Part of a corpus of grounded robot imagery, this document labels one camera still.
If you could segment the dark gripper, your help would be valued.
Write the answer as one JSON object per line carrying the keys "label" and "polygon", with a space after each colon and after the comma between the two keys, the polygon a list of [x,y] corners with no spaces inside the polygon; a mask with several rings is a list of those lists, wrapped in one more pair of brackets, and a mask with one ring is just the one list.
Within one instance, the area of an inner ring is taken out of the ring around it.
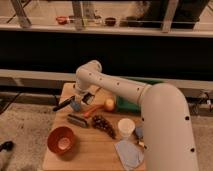
{"label": "dark gripper", "polygon": [[[94,99],[94,95],[91,93],[87,93],[84,95],[84,97],[82,98],[82,101],[89,105],[92,103]],[[53,111],[58,111],[64,107],[66,107],[67,105],[70,105],[71,108],[75,111],[75,112],[79,112],[81,110],[81,105],[74,101],[75,100],[75,96],[71,96],[70,98],[66,99],[65,101],[59,103],[56,107],[53,108]]]}

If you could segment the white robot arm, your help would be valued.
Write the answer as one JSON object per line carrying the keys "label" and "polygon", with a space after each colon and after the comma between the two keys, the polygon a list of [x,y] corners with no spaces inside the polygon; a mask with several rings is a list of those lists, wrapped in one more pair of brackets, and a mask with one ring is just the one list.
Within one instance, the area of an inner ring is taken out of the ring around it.
{"label": "white robot arm", "polygon": [[147,171],[199,171],[189,107],[178,88],[106,75],[97,60],[78,67],[75,93],[85,97],[92,85],[141,107]]}

